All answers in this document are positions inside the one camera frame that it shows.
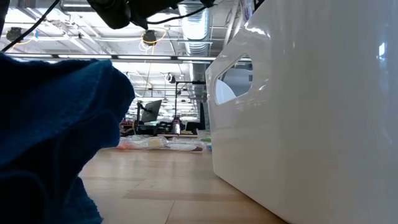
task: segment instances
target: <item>wooden floor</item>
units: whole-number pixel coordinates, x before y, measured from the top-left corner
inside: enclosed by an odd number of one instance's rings
[[[211,154],[105,149],[80,177],[104,223],[285,223],[217,177]]]

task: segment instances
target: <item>black cable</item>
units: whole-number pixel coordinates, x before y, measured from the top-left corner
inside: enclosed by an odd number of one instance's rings
[[[148,21],[147,23],[148,24],[152,24],[152,25],[159,25],[159,24],[162,24],[162,23],[165,23],[165,22],[168,22],[168,21],[172,21],[172,20],[176,20],[176,19],[183,19],[185,17],[195,15],[196,13],[202,12],[205,9],[206,9],[206,7],[201,7],[200,9],[198,9],[198,10],[196,10],[194,12],[188,13],[187,15],[175,16],[175,17],[171,17],[171,18],[168,18],[168,19],[165,19],[165,20],[162,20],[162,21],[157,21],[157,22]]]
[[[12,46],[18,44],[21,40],[24,39],[28,34],[30,34],[34,29],[36,29],[41,22],[44,21],[45,17],[51,12],[53,8],[60,2],[60,0],[55,0],[54,3],[49,7],[49,9],[43,14],[43,16],[35,23],[31,28],[29,28],[27,31],[25,31],[23,34],[21,34],[17,39],[9,43],[5,48],[3,48],[1,51],[6,52],[8,49],[10,49]]]

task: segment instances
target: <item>computer monitor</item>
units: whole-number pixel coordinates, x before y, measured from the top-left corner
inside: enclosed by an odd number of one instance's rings
[[[144,123],[156,121],[157,115],[159,115],[159,110],[160,110],[161,104],[162,104],[162,100],[157,100],[157,101],[147,103],[145,105],[145,109],[147,109],[148,111],[144,111],[142,113],[141,121]]]

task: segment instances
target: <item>blue towel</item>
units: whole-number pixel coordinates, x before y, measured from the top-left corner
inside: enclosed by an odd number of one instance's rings
[[[0,215],[101,223],[78,173],[119,142],[134,90],[109,60],[18,62],[0,54]]]

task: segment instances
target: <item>white container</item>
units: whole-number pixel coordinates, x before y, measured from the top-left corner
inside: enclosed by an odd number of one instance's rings
[[[265,0],[206,78],[218,176],[289,223],[398,223],[397,1]]]

